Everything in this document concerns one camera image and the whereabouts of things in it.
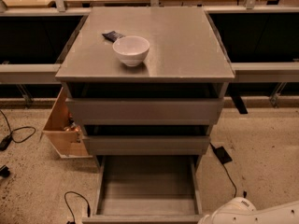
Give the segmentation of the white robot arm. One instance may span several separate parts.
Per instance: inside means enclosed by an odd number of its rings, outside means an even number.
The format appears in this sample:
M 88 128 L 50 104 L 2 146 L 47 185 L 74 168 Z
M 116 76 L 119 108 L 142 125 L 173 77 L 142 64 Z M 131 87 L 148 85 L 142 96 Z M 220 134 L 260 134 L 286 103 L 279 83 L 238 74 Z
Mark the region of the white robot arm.
M 299 201 L 257 210 L 248 199 L 237 197 L 197 224 L 299 224 Z

